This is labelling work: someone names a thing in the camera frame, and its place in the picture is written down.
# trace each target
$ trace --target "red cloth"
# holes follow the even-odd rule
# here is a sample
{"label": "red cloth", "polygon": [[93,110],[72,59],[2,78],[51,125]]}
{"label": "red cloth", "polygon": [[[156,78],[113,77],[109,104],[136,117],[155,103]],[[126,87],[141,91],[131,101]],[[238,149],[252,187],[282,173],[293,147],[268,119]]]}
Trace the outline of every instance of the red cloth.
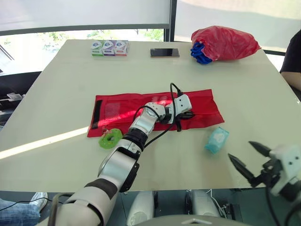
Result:
{"label": "red cloth", "polygon": [[255,38],[246,32],[223,26],[210,26],[195,31],[192,44],[204,44],[202,52],[215,60],[237,60],[256,53],[260,49]]}
{"label": "red cloth", "polygon": [[[193,92],[184,92],[190,98],[194,117],[181,120],[182,129],[204,128],[224,122],[213,100],[211,89]],[[166,93],[155,94],[118,94],[112,96],[96,96],[95,107],[88,137],[100,137],[104,129],[118,128],[123,134],[127,133],[133,122],[136,110],[148,102],[168,105],[171,95]],[[154,130],[165,130],[169,125],[156,123]]]}

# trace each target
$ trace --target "electrical wire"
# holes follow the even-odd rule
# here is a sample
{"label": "electrical wire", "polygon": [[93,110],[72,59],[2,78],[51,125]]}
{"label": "electrical wire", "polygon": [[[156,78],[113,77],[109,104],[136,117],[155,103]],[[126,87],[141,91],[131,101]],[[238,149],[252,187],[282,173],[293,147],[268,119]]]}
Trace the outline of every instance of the electrical wire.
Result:
{"label": "electrical wire", "polygon": [[71,193],[59,193],[56,194],[55,197],[53,198],[52,206],[50,209],[50,214],[49,214],[49,220],[48,220],[48,226],[55,226],[55,221],[56,221],[56,212],[57,212],[57,206],[59,203],[59,198],[61,196],[66,196],[66,197],[71,197],[73,194]]}
{"label": "electrical wire", "polygon": [[143,105],[143,106],[141,106],[141,107],[139,107],[138,109],[137,109],[137,111],[135,112],[135,114],[134,114],[134,118],[133,118],[133,121],[135,121],[135,118],[136,118],[136,116],[137,116],[137,114],[138,114],[138,112],[140,111],[140,109],[142,109],[142,108],[148,108],[148,109],[150,109],[152,112],[154,112],[155,113],[155,115],[157,116],[157,118],[158,118],[158,120],[159,120],[159,122],[161,122],[161,119],[160,119],[160,116],[158,115],[158,113],[154,110],[154,109],[152,109],[151,107],[149,107],[149,106],[146,106],[146,105]]}
{"label": "electrical wire", "polygon": [[301,202],[297,203],[295,206],[293,206],[292,209],[288,212],[288,214],[285,218],[285,223],[284,223],[285,226],[288,226],[290,219],[292,218],[294,213],[296,213],[299,210],[301,210]]}
{"label": "electrical wire", "polygon": [[124,204],[123,204],[123,200],[122,200],[122,194],[119,193],[119,195],[120,195],[120,198],[121,198],[121,204],[122,204],[122,209],[123,209],[123,212],[124,212],[124,216],[125,216],[125,218],[127,220],[126,210],[124,209]]}
{"label": "electrical wire", "polygon": [[275,212],[274,212],[274,209],[273,209],[273,206],[272,206],[272,203],[271,203],[271,200],[270,200],[270,196],[269,196],[269,184],[270,183],[267,183],[267,186],[265,187],[265,196],[266,196],[266,199],[267,199],[267,203],[268,203],[268,207],[269,207],[269,211],[271,212],[271,215],[275,221],[275,224],[277,226],[281,226]]}
{"label": "electrical wire", "polygon": [[38,198],[38,199],[35,199],[35,200],[31,200],[31,201],[18,201],[18,202],[15,202],[14,204],[12,204],[12,205],[10,205],[10,206],[7,206],[7,207],[5,207],[5,208],[3,208],[3,209],[0,209],[0,211],[6,210],[6,209],[8,209],[8,208],[10,208],[10,207],[12,207],[12,206],[18,204],[18,203],[21,203],[21,202],[34,202],[34,201],[37,201],[37,200],[40,200],[40,199],[47,199],[48,201],[52,202],[51,199],[48,199],[48,198],[46,198],[46,197],[41,197],[41,198]]}
{"label": "electrical wire", "polygon": [[144,148],[146,148],[148,145],[150,145],[152,142],[154,142],[155,140],[157,140],[159,137],[163,136],[164,134],[166,134],[175,124],[175,117],[176,117],[176,112],[175,112],[175,103],[174,103],[174,94],[173,94],[173,86],[177,89],[178,93],[180,93],[180,89],[173,83],[170,83],[170,95],[171,95],[171,99],[173,101],[173,109],[174,109],[174,119],[173,122],[170,124],[170,126],[164,130],[162,133],[160,133],[158,136],[156,136],[155,138],[153,138],[152,140],[150,140],[145,146]]}
{"label": "electrical wire", "polygon": [[206,193],[210,192],[210,197],[212,198],[212,200],[215,202],[215,204],[218,207],[218,211],[220,213],[220,215],[223,215],[225,218],[227,218],[227,214],[226,212],[222,209],[222,207],[218,204],[217,200],[212,196],[212,189],[209,189]]}

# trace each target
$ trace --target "person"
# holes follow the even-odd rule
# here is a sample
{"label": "person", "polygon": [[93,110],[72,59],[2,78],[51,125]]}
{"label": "person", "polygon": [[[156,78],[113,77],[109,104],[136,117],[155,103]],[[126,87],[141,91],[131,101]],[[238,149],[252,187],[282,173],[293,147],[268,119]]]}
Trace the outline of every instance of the person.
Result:
{"label": "person", "polygon": [[280,73],[289,85],[301,91],[301,30],[288,45]]}
{"label": "person", "polygon": [[47,198],[47,193],[37,192],[29,203],[15,204],[15,202],[0,199],[0,225],[33,226],[38,224],[40,211],[46,205]]}

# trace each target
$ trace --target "black cable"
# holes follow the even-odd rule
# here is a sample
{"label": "black cable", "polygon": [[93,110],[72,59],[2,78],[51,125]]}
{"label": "black cable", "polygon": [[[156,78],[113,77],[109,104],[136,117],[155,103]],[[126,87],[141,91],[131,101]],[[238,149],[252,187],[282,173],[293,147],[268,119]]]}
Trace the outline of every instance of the black cable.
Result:
{"label": "black cable", "polygon": [[124,204],[123,204],[123,200],[122,200],[122,193],[119,193],[119,194],[120,194],[120,198],[121,198],[121,204],[122,204],[124,216],[125,216],[125,218],[126,218],[126,220],[127,220],[126,210],[124,209]]}
{"label": "black cable", "polygon": [[268,207],[269,207],[269,211],[271,212],[271,215],[276,223],[277,226],[281,226],[275,212],[274,212],[274,209],[272,207],[272,203],[271,203],[271,200],[270,200],[270,196],[269,196],[269,183],[267,183],[267,186],[265,187],[265,196],[267,198],[267,203],[268,203]]}
{"label": "black cable", "polygon": [[134,114],[134,118],[133,118],[133,121],[135,120],[135,118],[136,118],[136,116],[137,116],[137,113],[138,113],[138,111],[140,110],[140,109],[142,109],[142,108],[148,108],[148,109],[150,109],[152,112],[154,112],[155,113],[155,115],[157,116],[157,118],[158,118],[158,120],[159,120],[159,122],[161,122],[161,119],[160,119],[160,116],[158,115],[158,113],[154,110],[154,109],[152,109],[151,107],[149,107],[149,106],[146,106],[146,105],[143,105],[143,106],[141,106],[141,107],[139,107],[138,109],[137,109],[137,111],[135,112],[135,114]]}
{"label": "black cable", "polygon": [[296,213],[297,211],[301,210],[301,202],[297,203],[295,206],[292,207],[292,209],[288,212],[286,218],[285,218],[285,226],[288,226],[288,223],[290,222],[290,219]]}
{"label": "black cable", "polygon": [[180,93],[180,89],[173,83],[170,84],[170,95],[171,95],[171,99],[173,101],[173,107],[174,107],[174,119],[173,122],[170,124],[170,126],[164,130],[162,133],[160,133],[158,136],[156,136],[155,138],[153,138],[152,140],[150,140],[145,146],[144,148],[146,148],[148,145],[150,145],[152,142],[154,142],[155,140],[157,140],[159,137],[163,136],[164,134],[166,134],[175,124],[175,116],[176,116],[176,112],[175,112],[175,103],[174,103],[174,94],[173,94],[173,86],[177,89],[178,93]]}
{"label": "black cable", "polygon": [[48,201],[52,202],[51,199],[48,199],[48,198],[46,198],[46,197],[41,197],[41,198],[38,198],[38,199],[35,199],[35,200],[31,200],[31,201],[18,201],[18,202],[15,202],[14,204],[12,204],[12,205],[10,205],[10,206],[7,206],[7,207],[5,207],[5,208],[3,208],[3,209],[0,209],[0,211],[6,210],[6,209],[8,209],[8,208],[10,208],[10,207],[12,207],[12,206],[18,204],[18,203],[21,203],[21,202],[34,202],[34,201],[37,201],[37,200],[39,200],[39,199],[47,199]]}
{"label": "black cable", "polygon": [[56,212],[57,212],[57,206],[58,206],[58,203],[59,203],[59,201],[58,201],[59,198],[61,196],[71,197],[72,195],[73,194],[71,194],[71,193],[59,193],[59,194],[55,195],[55,197],[53,198],[51,209],[50,209],[48,226],[55,226]]}

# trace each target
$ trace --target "blue object in bag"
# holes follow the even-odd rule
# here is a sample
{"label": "blue object in bag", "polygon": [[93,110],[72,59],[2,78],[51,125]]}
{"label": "blue object in bag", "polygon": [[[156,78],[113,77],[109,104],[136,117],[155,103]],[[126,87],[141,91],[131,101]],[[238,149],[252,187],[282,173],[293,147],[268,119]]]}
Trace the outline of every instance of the blue object in bag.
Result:
{"label": "blue object in bag", "polygon": [[211,134],[208,143],[205,145],[205,148],[208,149],[212,154],[216,154],[224,146],[229,132],[222,129],[221,127],[217,128]]}
{"label": "blue object in bag", "polygon": [[202,49],[204,47],[205,46],[203,43],[199,43],[199,42],[194,43],[194,45],[191,49],[191,55],[194,58],[196,58],[198,63],[206,65],[206,64],[212,62],[212,59],[210,59],[204,55],[204,53],[202,52]]}

